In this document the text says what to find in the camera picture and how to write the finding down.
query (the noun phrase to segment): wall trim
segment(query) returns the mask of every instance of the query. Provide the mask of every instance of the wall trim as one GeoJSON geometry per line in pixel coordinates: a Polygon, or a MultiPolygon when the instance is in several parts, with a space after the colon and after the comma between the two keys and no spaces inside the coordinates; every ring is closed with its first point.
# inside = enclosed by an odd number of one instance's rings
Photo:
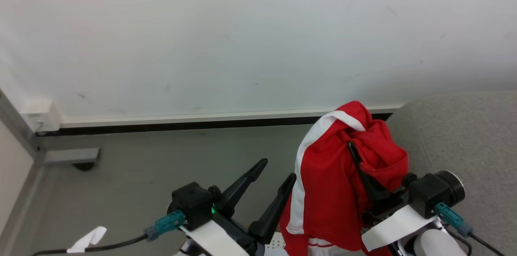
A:
{"type": "MultiPolygon", "coordinates": [[[[391,116],[395,108],[379,108],[370,109],[374,119],[386,120],[391,116]]],[[[130,133],[130,132],[156,132],[156,131],[174,131],[174,130],[194,130],[194,129],[218,129],[218,128],[242,128],[242,127],[264,127],[264,126],[281,126],[281,125],[304,125],[315,123],[323,114],[329,110],[317,110],[314,112],[297,112],[297,113],[275,113],[268,114],[253,113],[253,115],[233,115],[233,116],[210,116],[202,118],[181,118],[177,120],[131,120],[124,121],[133,125],[112,125],[114,121],[109,121],[104,126],[87,127],[70,127],[61,128],[57,131],[38,132],[37,136],[73,136],[73,135],[95,135],[95,134],[112,134],[112,133],[130,133]]]]}
{"type": "MultiPolygon", "coordinates": [[[[368,107],[372,114],[393,113],[402,105],[383,105],[368,107]]],[[[144,117],[117,117],[117,118],[74,118],[63,119],[61,128],[106,127],[127,125],[154,125],[175,124],[183,122],[217,122],[229,120],[262,120],[279,118],[306,118],[320,117],[335,109],[290,109],[285,111],[262,111],[224,114],[196,114],[172,116],[144,116],[144,117]]]]}

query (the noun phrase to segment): white tape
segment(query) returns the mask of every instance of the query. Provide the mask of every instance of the white tape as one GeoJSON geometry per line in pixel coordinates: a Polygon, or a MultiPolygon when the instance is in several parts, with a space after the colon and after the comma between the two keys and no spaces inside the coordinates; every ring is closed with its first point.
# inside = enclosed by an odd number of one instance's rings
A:
{"type": "Polygon", "coordinates": [[[425,219],[409,205],[406,205],[363,234],[362,242],[368,251],[381,248],[416,232],[435,219],[437,219],[436,216],[425,219]]]}
{"type": "Polygon", "coordinates": [[[248,256],[225,229],[214,221],[209,221],[194,231],[185,227],[179,228],[212,256],[248,256]]]}
{"type": "Polygon", "coordinates": [[[84,249],[88,248],[90,244],[97,244],[102,239],[106,231],[107,229],[105,227],[96,227],[96,229],[77,241],[72,248],[66,250],[66,252],[69,254],[84,253],[84,249]]]}

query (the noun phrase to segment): red jacket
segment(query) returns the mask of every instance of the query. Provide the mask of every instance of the red jacket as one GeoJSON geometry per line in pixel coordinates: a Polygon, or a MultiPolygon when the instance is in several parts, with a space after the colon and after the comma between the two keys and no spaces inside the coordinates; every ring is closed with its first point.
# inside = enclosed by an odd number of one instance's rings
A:
{"type": "Polygon", "coordinates": [[[371,256],[391,255],[386,248],[370,253],[363,248],[360,214],[371,203],[351,158],[350,140],[362,157],[362,171],[390,191],[408,173],[406,151],[395,145],[386,123],[372,120],[358,101],[321,117],[298,148],[297,180],[280,220],[290,256],[360,249],[371,256]]]}

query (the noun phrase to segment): caster wheel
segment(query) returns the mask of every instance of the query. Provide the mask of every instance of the caster wheel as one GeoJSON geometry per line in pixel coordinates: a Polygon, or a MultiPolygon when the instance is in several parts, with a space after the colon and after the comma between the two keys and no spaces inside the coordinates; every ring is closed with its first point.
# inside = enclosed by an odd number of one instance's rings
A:
{"type": "Polygon", "coordinates": [[[72,165],[80,171],[89,171],[95,166],[95,162],[75,163],[72,165]]]}

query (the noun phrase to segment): white stripe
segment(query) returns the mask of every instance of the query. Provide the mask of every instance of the white stripe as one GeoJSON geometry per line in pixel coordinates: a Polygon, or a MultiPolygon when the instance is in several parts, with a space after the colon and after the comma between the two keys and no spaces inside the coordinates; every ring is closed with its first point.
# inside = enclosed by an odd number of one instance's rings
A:
{"type": "Polygon", "coordinates": [[[332,243],[318,238],[309,238],[309,256],[353,256],[364,255],[345,250],[332,243]]]}
{"type": "Polygon", "coordinates": [[[303,234],[303,210],[305,208],[305,188],[303,188],[303,180],[301,178],[301,163],[305,150],[316,142],[325,132],[334,124],[336,120],[349,125],[356,131],[365,131],[364,126],[353,116],[343,112],[334,111],[325,114],[312,126],[309,132],[303,138],[298,151],[296,153],[296,163],[294,172],[296,174],[296,182],[292,188],[290,219],[286,230],[290,234],[303,234]]]}

